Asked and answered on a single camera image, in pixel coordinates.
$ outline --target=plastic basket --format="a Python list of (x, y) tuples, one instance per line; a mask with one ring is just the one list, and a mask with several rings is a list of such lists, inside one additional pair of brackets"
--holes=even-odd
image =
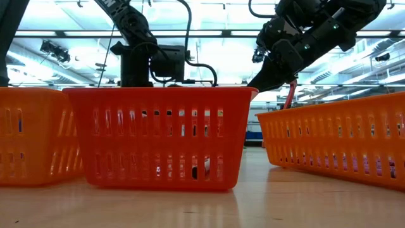
[(43, 88), (0, 88), (0, 184), (47, 184), (82, 173), (66, 94)]
[(89, 183), (156, 189), (229, 189), (236, 185), (249, 105), (257, 90), (64, 92), (78, 117)]
[(270, 163), (405, 189), (405, 93), (259, 114)]

